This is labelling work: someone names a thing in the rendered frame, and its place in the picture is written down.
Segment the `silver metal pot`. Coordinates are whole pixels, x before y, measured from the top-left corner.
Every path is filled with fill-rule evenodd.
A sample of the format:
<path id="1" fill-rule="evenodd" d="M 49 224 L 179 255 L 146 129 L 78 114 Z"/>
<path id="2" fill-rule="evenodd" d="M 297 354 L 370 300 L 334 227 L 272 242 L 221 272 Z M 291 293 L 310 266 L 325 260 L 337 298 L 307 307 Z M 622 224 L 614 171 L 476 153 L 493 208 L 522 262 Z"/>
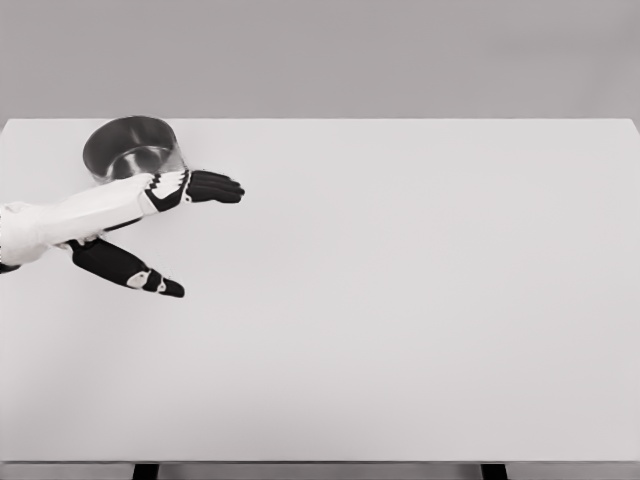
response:
<path id="1" fill-rule="evenodd" d="M 83 161 L 99 184 L 187 168 L 172 127 L 142 115 L 117 118 L 95 130 L 84 145 Z"/>

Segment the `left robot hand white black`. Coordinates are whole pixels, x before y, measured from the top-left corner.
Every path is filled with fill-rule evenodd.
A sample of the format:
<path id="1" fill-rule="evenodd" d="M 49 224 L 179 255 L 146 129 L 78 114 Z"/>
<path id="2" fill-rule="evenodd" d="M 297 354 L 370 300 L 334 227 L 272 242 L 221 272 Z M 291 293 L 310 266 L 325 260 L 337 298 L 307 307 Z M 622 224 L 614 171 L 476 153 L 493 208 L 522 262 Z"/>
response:
<path id="1" fill-rule="evenodd" d="M 102 234 L 181 204 L 237 204 L 244 194 L 239 182 L 206 170 L 144 173 L 71 197 L 55 208 L 55 216 L 70 229 L 61 240 L 77 267 L 128 289 L 182 298 L 182 285 L 108 242 Z"/>

